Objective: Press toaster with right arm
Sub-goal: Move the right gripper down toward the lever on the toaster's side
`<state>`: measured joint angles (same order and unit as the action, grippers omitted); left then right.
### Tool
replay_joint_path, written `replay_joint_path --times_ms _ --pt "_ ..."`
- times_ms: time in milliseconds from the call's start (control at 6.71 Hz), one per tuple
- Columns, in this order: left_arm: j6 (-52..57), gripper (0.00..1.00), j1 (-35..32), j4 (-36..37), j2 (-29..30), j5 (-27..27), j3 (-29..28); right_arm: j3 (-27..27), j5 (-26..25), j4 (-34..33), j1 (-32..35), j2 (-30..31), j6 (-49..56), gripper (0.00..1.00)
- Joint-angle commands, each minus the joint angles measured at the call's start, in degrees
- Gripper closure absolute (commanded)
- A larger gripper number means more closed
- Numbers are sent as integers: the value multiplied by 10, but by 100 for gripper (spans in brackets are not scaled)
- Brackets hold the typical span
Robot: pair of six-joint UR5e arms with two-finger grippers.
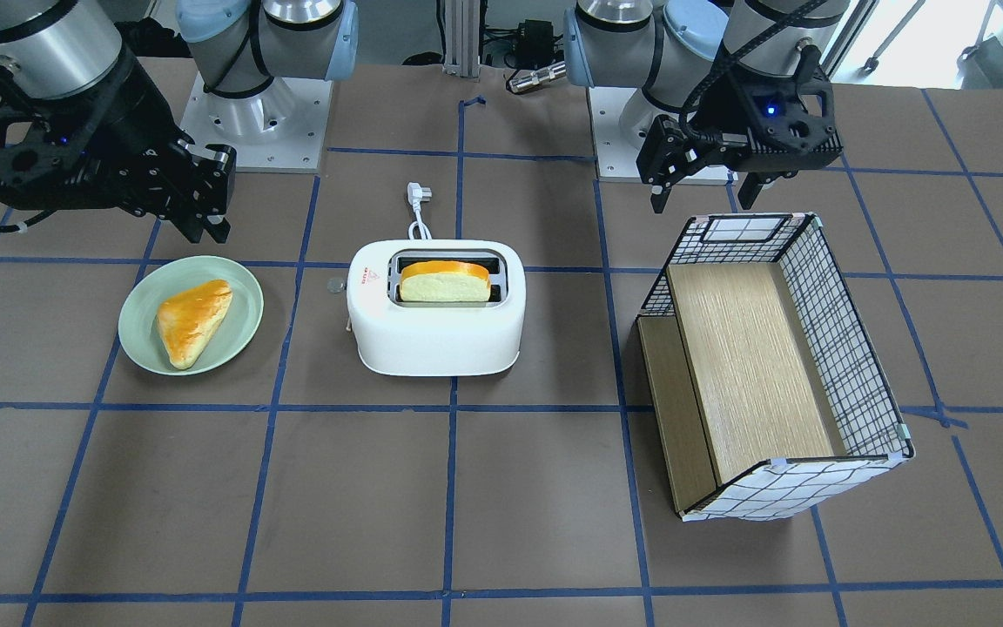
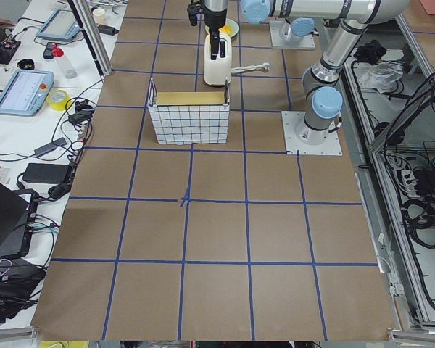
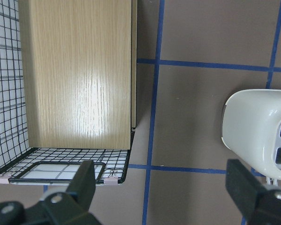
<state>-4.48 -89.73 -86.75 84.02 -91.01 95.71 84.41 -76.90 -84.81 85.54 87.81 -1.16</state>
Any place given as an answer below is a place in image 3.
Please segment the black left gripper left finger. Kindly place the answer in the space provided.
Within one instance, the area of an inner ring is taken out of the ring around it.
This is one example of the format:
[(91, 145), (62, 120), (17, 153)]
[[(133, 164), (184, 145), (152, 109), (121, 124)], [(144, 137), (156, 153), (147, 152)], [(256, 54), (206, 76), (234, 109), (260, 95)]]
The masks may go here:
[(95, 190), (95, 164), (84, 161), (65, 191), (51, 193), (29, 208), (18, 201), (0, 202), (0, 225), (99, 225), (89, 212)]

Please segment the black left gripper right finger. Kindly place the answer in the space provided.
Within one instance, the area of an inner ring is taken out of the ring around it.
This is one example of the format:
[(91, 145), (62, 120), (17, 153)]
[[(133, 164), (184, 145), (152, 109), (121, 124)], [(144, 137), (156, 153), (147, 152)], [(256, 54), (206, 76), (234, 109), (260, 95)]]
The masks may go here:
[(226, 165), (225, 187), (248, 225), (281, 225), (281, 188), (262, 184), (238, 159)]

